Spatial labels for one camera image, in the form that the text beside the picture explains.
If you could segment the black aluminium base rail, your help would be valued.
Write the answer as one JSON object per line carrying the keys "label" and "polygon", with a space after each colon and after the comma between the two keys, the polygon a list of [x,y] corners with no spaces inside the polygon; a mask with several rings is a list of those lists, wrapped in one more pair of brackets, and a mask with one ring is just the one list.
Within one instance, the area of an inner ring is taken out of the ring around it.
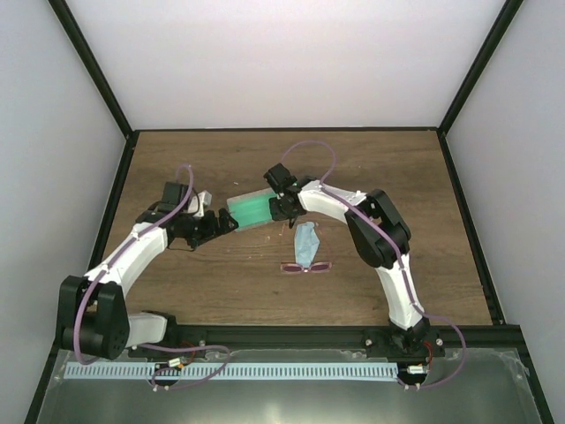
{"label": "black aluminium base rail", "polygon": [[425,344],[433,356],[462,347],[460,337],[449,326],[432,327],[422,342],[401,347],[400,338],[388,326],[233,326],[177,325],[158,345],[168,348],[224,345],[231,351],[267,349],[334,349],[364,351],[370,358],[422,359]]}

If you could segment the pink sunglasses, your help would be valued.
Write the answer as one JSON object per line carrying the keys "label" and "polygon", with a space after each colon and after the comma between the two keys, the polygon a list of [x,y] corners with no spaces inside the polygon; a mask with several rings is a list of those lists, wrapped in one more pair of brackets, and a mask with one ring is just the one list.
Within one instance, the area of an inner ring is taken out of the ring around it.
{"label": "pink sunglasses", "polygon": [[305,273],[325,273],[332,269],[332,263],[329,261],[315,262],[309,266],[303,266],[297,263],[282,263],[280,270],[283,274],[299,275]]}

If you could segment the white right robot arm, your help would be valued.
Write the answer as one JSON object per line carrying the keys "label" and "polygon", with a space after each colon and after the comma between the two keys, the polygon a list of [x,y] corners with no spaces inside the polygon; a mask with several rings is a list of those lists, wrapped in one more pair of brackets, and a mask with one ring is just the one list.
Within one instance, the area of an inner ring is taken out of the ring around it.
{"label": "white right robot arm", "polygon": [[293,225],[309,212],[345,223],[361,260],[375,269],[388,303],[388,321],[395,350],[411,356],[430,329],[410,271],[411,232],[382,190],[351,192],[324,185],[318,179],[294,176],[265,180],[275,192],[271,216]]}

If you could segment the grey sunglasses case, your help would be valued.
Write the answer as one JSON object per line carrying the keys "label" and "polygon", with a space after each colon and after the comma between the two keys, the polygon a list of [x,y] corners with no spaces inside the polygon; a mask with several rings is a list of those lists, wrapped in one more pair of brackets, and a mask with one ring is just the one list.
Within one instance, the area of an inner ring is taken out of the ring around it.
{"label": "grey sunglasses case", "polygon": [[269,201],[274,197],[273,190],[266,188],[227,199],[228,211],[238,224],[237,231],[272,223]]}

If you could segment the light blue cleaning cloth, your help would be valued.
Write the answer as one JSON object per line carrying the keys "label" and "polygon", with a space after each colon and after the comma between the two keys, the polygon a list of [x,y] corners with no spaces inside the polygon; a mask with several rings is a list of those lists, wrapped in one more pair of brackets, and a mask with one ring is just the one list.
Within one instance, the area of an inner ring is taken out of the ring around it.
{"label": "light blue cleaning cloth", "polygon": [[320,239],[316,233],[316,224],[302,223],[297,226],[294,236],[294,253],[296,264],[308,268],[313,264],[318,252]]}

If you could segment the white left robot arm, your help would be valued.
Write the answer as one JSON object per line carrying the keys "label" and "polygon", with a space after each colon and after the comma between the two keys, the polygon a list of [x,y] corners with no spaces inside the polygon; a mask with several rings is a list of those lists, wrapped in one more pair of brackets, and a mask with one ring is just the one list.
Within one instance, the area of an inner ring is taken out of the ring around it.
{"label": "white left robot arm", "polygon": [[68,276],[61,283],[56,317],[56,343],[71,351],[81,365],[113,360],[123,350],[147,345],[160,356],[173,355],[179,333],[170,328],[174,318],[165,313],[130,314],[125,298],[147,266],[175,239],[192,249],[233,232],[238,223],[227,209],[202,216],[181,212],[142,214],[126,239],[107,259],[84,276]]}

